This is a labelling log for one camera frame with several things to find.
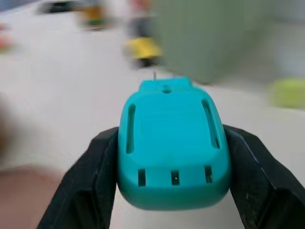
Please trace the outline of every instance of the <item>gray wall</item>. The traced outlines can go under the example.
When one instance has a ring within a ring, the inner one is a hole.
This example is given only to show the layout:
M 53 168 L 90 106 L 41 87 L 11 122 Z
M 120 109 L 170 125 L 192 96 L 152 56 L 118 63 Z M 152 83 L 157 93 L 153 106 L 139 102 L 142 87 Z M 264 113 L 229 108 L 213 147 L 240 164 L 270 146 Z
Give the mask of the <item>gray wall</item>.
M 275 15 L 285 21 L 305 22 L 305 0 L 277 0 Z
M 0 0 L 0 12 L 10 10 L 38 0 Z

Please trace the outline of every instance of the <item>rectangular slot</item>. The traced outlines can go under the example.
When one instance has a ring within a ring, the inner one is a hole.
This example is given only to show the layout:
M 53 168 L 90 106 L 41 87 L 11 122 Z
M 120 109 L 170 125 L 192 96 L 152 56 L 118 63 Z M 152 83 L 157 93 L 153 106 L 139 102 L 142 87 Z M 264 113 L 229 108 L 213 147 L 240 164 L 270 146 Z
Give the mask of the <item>rectangular slot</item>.
M 172 185 L 179 185 L 180 180 L 179 180 L 179 171 L 175 170 L 172 171 Z
M 202 106 L 209 125 L 211 144 L 214 148 L 219 149 L 219 141 L 216 134 L 215 123 L 211 114 L 210 106 L 206 100 L 202 100 Z
M 213 174 L 212 174 L 212 167 L 211 166 L 205 166 L 204 167 L 205 172 L 205 181 L 207 184 L 213 183 Z
M 146 186 L 146 173 L 145 173 L 145 169 L 139 169 L 138 170 L 138 186 L 139 187 Z
M 127 143 L 126 143 L 127 154 L 131 154 L 134 151 L 134 139 L 133 139 L 134 115 L 135 115 L 135 105 L 132 104 L 128 109 Z

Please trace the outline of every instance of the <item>teal plastic part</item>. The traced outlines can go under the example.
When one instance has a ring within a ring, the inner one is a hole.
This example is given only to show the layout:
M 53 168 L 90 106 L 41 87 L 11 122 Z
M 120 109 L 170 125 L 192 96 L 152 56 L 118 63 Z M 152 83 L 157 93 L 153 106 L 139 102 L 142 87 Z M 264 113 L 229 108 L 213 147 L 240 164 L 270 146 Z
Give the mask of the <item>teal plastic part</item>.
M 207 92 L 186 77 L 142 82 L 121 116 L 118 186 L 150 210 L 216 204 L 230 186 L 228 146 Z

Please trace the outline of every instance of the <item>yellow object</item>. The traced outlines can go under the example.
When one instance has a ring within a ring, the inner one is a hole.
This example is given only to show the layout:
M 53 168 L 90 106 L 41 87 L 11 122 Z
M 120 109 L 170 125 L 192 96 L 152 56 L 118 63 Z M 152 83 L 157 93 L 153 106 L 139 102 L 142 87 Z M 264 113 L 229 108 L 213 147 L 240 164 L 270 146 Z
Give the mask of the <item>yellow object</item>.
M 284 79 L 274 84 L 274 102 L 283 107 L 305 107 L 305 79 Z
M 135 59 L 151 59 L 161 56 L 161 49 L 152 38 L 141 37 L 128 42 L 128 46 Z

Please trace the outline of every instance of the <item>white surface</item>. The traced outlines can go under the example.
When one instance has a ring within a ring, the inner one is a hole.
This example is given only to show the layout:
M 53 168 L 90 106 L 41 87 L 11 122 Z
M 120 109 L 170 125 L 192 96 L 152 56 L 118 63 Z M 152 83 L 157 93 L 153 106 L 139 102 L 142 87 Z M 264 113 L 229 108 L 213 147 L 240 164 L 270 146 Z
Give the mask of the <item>white surface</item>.
M 0 55 L 0 88 L 21 133 L 2 167 L 40 163 L 66 170 L 97 133 L 119 124 L 126 99 L 138 88 L 137 76 L 145 79 L 153 74 L 151 70 L 133 70 L 122 56 L 122 28 L 85 32 L 73 14 L 37 16 L 34 10 L 35 5 L 0 17 L 12 27 L 10 34 L 19 46 Z M 265 94 L 254 87 L 256 81 L 236 83 L 240 75 L 270 77 L 274 63 L 263 58 L 248 65 L 250 68 L 231 75 L 237 80 L 206 90 L 224 124 L 259 136 L 304 185 L 305 113 L 268 107 Z M 122 228 L 243 226 L 230 193 L 212 208 L 163 213 L 135 209 L 117 192 L 111 229 Z

